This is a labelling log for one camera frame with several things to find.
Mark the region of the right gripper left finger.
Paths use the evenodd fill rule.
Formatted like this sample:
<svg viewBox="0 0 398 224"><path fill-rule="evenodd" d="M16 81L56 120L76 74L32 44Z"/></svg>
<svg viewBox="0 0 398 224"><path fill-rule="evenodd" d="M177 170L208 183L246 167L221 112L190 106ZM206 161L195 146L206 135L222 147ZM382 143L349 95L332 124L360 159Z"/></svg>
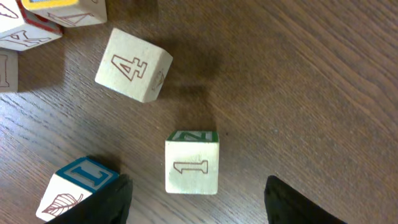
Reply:
<svg viewBox="0 0 398 224"><path fill-rule="evenodd" d="M126 224L132 192L132 179L127 174L122 174L46 224Z"/></svg>

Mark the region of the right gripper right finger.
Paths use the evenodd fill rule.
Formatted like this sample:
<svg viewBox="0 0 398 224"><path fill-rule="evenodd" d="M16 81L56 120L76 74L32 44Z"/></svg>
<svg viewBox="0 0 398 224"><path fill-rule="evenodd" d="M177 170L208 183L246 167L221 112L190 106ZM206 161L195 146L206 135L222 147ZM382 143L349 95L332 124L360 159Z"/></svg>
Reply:
<svg viewBox="0 0 398 224"><path fill-rule="evenodd" d="M346 224L274 175L267 178L264 203L269 224Z"/></svg>

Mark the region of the number four wooden block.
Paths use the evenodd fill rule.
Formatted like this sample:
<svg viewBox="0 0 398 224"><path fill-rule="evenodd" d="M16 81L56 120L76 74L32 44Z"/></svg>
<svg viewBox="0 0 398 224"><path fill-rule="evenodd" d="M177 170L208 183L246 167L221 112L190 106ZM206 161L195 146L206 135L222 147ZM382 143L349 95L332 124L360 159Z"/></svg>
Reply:
<svg viewBox="0 0 398 224"><path fill-rule="evenodd" d="M157 99L172 61L166 50L114 28L95 82L148 103Z"/></svg>

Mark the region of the green edged wooden block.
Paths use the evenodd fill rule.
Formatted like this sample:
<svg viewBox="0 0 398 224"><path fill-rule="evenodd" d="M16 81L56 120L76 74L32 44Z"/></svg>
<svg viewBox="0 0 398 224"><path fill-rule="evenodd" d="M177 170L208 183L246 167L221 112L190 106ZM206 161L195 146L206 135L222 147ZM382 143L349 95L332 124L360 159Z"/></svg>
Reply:
<svg viewBox="0 0 398 224"><path fill-rule="evenodd" d="M165 140L165 191L215 195L220 139L216 131L174 131Z"/></svg>

